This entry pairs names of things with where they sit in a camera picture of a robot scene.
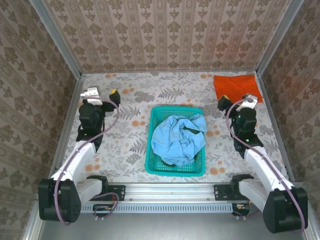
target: teal plastic basket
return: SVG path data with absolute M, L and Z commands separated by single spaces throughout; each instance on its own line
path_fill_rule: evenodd
M 197 107 L 188 106 L 156 106 L 151 111 L 148 143 L 146 146 L 145 170 L 149 174 L 171 177 L 201 177 L 206 171 L 206 153 L 203 147 L 196 155 L 192 164 L 183 167 L 170 167 L 163 164 L 161 158 L 154 153 L 151 147 L 151 138 L 155 128 L 171 115 L 180 115 L 187 118 L 204 112 Z

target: orange cloth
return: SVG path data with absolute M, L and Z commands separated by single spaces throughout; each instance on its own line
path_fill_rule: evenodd
M 231 102 L 235 103 L 244 95 L 252 94 L 258 97 L 259 103 L 263 102 L 254 75 L 214 76 L 213 84 L 218 100 L 223 95 L 227 95 Z

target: wall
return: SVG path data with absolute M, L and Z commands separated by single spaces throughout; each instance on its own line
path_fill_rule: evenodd
M 297 181 L 320 219 L 320 1 L 305 0 L 263 73 Z
M 254 69 L 289 0 L 45 0 L 83 72 Z
M 0 1 L 0 239 L 19 239 L 75 79 L 28 0 Z

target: light blue cloth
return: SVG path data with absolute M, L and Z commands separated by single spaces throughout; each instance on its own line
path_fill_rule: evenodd
M 186 128 L 198 132 L 195 134 Z M 206 121 L 201 114 L 190 118 L 172 115 L 155 128 L 151 147 L 165 163 L 182 167 L 195 162 L 195 155 L 206 145 L 202 133 L 206 131 Z

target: floral tablecloth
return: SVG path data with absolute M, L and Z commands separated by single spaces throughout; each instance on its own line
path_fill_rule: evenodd
M 226 128 L 226 120 L 217 108 L 213 85 L 214 75 L 236 76 L 246 72 L 160 72 L 87 74 L 84 89 L 99 86 L 102 96 L 112 89 L 121 95 L 120 119 L 107 132 L 96 156 L 86 165 L 82 180 L 87 176 L 105 175 L 109 182 L 128 183 L 209 183 L 228 182 L 236 174 L 252 174 L 253 169 L 234 149 L 233 140 Z M 201 108 L 204 112 L 205 174 L 201 177 L 169 177 L 149 174 L 145 170 L 146 147 L 151 109 L 159 105 L 181 105 Z M 271 120 L 264 103 L 258 103 L 256 133 L 273 163 L 283 175 L 284 168 Z M 108 126 L 115 119 L 107 113 Z M 77 111 L 65 158 L 70 155 L 80 125 Z

